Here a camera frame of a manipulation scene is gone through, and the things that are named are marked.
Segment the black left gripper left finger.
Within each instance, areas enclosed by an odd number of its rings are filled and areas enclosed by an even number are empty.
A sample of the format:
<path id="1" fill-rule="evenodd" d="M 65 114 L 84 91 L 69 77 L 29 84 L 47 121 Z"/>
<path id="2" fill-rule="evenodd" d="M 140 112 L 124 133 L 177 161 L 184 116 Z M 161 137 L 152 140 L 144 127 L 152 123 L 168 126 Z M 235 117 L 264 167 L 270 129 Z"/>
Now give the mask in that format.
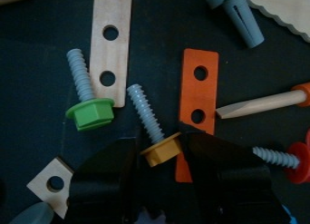
<path id="1" fill-rule="evenodd" d="M 113 142 L 71 178 L 65 224 L 133 224 L 136 139 Z"/>

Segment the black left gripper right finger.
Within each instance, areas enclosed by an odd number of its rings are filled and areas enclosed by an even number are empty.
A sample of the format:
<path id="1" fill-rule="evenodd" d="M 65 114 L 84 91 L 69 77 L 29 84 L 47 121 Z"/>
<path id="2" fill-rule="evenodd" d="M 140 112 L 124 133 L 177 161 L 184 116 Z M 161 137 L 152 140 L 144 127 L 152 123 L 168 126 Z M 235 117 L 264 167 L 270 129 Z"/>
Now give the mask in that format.
<path id="1" fill-rule="evenodd" d="M 263 160 L 183 122 L 179 131 L 203 223 L 290 224 Z"/>

